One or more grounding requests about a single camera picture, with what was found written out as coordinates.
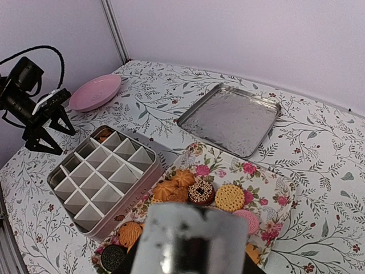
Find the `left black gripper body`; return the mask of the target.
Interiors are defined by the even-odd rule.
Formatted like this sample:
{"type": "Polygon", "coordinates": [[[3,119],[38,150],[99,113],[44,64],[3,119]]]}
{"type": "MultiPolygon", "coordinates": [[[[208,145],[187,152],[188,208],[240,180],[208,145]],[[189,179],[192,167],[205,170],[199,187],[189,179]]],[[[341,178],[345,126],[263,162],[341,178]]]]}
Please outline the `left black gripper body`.
{"type": "Polygon", "coordinates": [[[43,125],[51,120],[51,114],[55,109],[46,108],[32,115],[35,105],[36,103],[28,96],[21,94],[12,94],[5,97],[5,109],[22,123],[17,126],[24,128],[22,139],[25,143],[31,136],[51,136],[43,125]]]}

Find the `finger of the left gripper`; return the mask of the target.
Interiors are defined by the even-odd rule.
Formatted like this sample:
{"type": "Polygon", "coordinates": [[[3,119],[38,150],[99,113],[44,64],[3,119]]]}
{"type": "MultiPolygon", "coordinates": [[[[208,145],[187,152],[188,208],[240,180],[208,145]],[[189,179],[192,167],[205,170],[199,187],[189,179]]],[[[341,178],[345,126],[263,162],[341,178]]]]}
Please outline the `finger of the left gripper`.
{"type": "Polygon", "coordinates": [[[44,152],[47,154],[61,155],[63,150],[57,142],[49,135],[47,136],[31,136],[25,143],[25,147],[29,151],[44,152]]]}
{"type": "Polygon", "coordinates": [[[49,128],[70,136],[74,136],[76,134],[76,131],[71,124],[63,106],[57,107],[55,111],[51,114],[51,122],[49,124],[49,128]]]}

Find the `orange swirl cookie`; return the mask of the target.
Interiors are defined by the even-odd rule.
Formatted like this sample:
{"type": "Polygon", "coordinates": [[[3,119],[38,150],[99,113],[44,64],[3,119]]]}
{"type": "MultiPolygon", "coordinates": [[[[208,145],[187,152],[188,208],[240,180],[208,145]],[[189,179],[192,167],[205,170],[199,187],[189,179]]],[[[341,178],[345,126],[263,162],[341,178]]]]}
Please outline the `orange swirl cookie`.
{"type": "Polygon", "coordinates": [[[109,129],[104,129],[97,137],[96,140],[99,143],[103,143],[110,135],[112,135],[112,131],[109,129]]]}

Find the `pink divided cookie tin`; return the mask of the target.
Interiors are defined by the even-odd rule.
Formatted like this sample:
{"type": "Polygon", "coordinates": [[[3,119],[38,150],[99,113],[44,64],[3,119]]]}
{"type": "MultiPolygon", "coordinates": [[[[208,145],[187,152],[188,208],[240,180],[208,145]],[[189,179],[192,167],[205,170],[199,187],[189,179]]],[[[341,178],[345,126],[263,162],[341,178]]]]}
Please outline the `pink divided cookie tin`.
{"type": "Polygon", "coordinates": [[[103,125],[70,152],[47,182],[78,230],[102,242],[163,173],[153,149],[103,125]],[[103,143],[96,137],[113,133],[103,143]]]}

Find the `metal serving tongs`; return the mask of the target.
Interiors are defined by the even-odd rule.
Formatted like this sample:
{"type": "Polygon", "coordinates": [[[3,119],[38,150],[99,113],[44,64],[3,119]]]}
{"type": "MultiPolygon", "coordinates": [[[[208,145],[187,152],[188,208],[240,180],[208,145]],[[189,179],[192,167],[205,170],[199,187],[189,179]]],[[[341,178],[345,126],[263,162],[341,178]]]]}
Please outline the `metal serving tongs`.
{"type": "Polygon", "coordinates": [[[182,203],[150,206],[132,273],[242,273],[248,223],[182,203]]]}

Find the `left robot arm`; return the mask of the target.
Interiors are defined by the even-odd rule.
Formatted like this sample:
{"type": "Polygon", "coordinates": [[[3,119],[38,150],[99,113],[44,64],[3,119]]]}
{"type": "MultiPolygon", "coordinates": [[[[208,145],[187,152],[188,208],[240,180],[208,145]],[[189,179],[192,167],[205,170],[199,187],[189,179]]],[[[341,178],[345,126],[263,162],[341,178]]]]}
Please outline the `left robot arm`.
{"type": "Polygon", "coordinates": [[[76,134],[63,103],[71,93],[63,88],[52,91],[39,102],[32,100],[31,90],[42,87],[44,71],[30,59],[23,57],[14,66],[8,76],[1,77],[1,110],[13,115],[20,123],[2,119],[23,130],[22,139],[30,151],[61,155],[63,150],[52,138],[44,125],[58,132],[74,136],[76,134]]]}

